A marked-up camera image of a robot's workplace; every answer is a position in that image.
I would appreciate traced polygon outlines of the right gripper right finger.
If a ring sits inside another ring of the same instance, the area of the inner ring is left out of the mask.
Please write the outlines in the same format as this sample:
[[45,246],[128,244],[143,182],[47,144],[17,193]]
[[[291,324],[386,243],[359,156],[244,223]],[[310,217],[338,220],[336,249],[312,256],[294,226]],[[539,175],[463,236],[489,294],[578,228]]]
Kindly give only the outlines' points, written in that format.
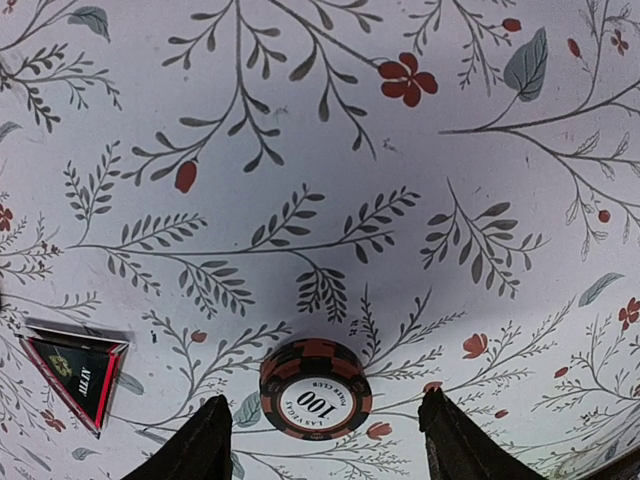
[[446,480],[538,480],[541,475],[499,447],[440,388],[418,409],[429,477]]

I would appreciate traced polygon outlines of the black triangle card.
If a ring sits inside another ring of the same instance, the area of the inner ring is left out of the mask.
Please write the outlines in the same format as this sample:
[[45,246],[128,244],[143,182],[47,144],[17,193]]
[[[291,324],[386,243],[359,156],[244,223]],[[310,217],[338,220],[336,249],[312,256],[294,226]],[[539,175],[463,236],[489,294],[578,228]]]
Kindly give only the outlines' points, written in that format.
[[98,438],[121,361],[120,331],[29,318],[19,344],[48,385]]

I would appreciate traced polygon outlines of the orange short chip stack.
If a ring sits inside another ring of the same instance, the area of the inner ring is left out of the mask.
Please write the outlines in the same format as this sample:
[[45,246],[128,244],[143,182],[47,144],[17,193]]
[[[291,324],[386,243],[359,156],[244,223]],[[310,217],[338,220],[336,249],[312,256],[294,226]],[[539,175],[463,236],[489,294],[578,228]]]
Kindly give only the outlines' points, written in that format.
[[305,441],[354,432],[373,406],[356,354],[321,338],[295,340],[268,355],[260,366],[259,394],[266,419],[282,433]]

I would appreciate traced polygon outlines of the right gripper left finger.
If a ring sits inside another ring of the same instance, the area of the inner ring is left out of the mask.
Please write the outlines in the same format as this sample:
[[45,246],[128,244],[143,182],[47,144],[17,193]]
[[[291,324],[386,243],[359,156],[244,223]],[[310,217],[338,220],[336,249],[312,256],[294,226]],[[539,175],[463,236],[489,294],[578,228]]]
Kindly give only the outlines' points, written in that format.
[[124,480],[231,480],[232,416],[224,395],[208,399]]

